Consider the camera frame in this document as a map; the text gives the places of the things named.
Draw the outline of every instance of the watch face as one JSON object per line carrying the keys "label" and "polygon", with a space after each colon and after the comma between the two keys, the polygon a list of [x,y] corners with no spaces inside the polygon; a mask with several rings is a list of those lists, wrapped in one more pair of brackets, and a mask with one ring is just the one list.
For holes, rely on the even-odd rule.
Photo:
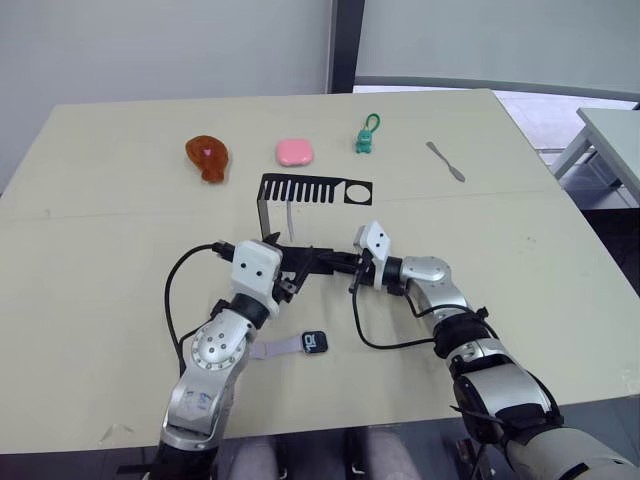
{"label": "watch face", "polygon": [[329,349],[324,332],[314,330],[302,334],[302,348],[306,353],[323,353]]}

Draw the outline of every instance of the white wall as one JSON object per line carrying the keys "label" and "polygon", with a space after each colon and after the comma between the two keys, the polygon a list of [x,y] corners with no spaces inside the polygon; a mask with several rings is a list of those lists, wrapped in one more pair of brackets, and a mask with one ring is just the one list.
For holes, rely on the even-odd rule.
{"label": "white wall", "polygon": [[488,80],[637,100],[640,1],[367,0],[356,75],[360,84]]}
{"label": "white wall", "polygon": [[331,0],[0,1],[0,192],[59,103],[324,92],[330,16]]}

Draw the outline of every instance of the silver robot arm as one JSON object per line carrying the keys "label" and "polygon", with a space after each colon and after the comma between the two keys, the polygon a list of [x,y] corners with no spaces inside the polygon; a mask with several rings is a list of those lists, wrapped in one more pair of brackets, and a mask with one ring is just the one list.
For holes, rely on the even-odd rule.
{"label": "silver robot arm", "polygon": [[[362,251],[364,268],[375,269],[369,275],[374,288],[408,291],[420,311],[445,304],[469,308],[446,262],[389,256],[389,237],[377,222],[362,227],[354,245]],[[469,434],[494,445],[526,480],[638,479],[628,460],[590,435],[563,426],[551,393],[507,351],[486,323],[487,315],[486,309],[442,308],[423,317],[434,350],[453,378]]]}
{"label": "silver robot arm", "polygon": [[273,298],[282,252],[246,241],[232,257],[233,300],[202,325],[187,352],[187,368],[173,388],[149,478],[208,480],[257,330],[278,315]]}

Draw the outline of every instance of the metal spatula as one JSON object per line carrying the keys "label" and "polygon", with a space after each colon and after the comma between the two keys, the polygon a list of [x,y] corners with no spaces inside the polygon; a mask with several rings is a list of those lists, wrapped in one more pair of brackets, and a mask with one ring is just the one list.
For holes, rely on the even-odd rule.
{"label": "metal spatula", "polygon": [[429,147],[433,153],[435,153],[442,160],[444,160],[444,163],[446,163],[447,166],[449,167],[449,171],[451,172],[451,175],[453,175],[453,177],[456,180],[458,180],[459,182],[463,182],[464,183],[466,178],[464,178],[464,175],[462,174],[462,172],[460,170],[458,170],[456,167],[454,167],[453,165],[451,165],[451,163],[449,163],[449,160],[447,160],[445,158],[445,156],[442,155],[442,153],[440,153],[440,150],[438,150],[438,147],[436,147],[433,142],[427,142],[427,147]]}

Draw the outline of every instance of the table surface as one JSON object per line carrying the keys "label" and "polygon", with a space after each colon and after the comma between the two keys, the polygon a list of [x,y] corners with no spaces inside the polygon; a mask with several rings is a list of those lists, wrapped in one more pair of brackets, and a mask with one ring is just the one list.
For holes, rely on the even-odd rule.
{"label": "table surface", "polygon": [[605,143],[607,158],[640,188],[640,111],[579,108],[578,115]]}
{"label": "table surface", "polygon": [[[352,142],[372,111],[382,117],[374,152],[358,156]],[[184,142],[198,134],[229,147],[225,184],[202,183],[185,160]],[[0,452],[157,443],[177,381],[166,274],[195,244],[259,235],[259,179],[285,171],[274,147],[287,137],[309,138],[316,154],[287,172],[374,184],[371,207],[297,205],[296,244],[351,250],[357,227],[377,219],[394,255],[451,265],[470,302],[488,307],[507,348],[560,403],[640,391],[640,300],[487,90],[59,106],[0,200]],[[272,208],[274,229],[284,226],[282,210]],[[183,266],[173,291],[178,331],[228,298],[229,274],[206,253]],[[261,340],[322,329],[329,351],[251,361],[227,436],[455,415],[451,379],[431,347],[360,343],[349,281],[309,278],[263,327]],[[360,308],[374,340],[427,334],[401,299],[365,289]]]}

